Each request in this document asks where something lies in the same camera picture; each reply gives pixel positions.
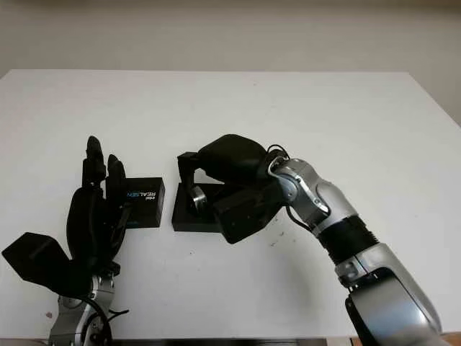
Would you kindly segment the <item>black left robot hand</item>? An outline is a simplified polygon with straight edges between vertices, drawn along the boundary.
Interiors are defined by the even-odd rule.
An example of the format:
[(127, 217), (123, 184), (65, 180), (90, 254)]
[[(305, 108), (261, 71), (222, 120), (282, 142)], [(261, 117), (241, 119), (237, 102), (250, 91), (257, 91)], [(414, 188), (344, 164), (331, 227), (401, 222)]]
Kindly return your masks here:
[(123, 163), (104, 159), (101, 144), (89, 136), (81, 187), (75, 191), (66, 224), (72, 260), (93, 273), (120, 273), (115, 262), (125, 237), (131, 205)]

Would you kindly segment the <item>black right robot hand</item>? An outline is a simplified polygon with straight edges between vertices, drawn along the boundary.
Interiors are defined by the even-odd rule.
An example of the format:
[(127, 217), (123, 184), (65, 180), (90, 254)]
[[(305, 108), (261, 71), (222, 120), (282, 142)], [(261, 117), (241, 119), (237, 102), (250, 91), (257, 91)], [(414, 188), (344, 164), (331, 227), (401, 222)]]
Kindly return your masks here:
[(267, 172), (278, 158), (286, 159), (286, 151), (267, 150), (249, 138), (227, 134), (202, 147), (197, 152), (187, 151), (177, 157), (179, 176), (192, 210), (201, 215), (211, 199), (194, 182), (194, 173), (201, 169), (208, 177), (239, 189), (261, 190), (272, 183)]

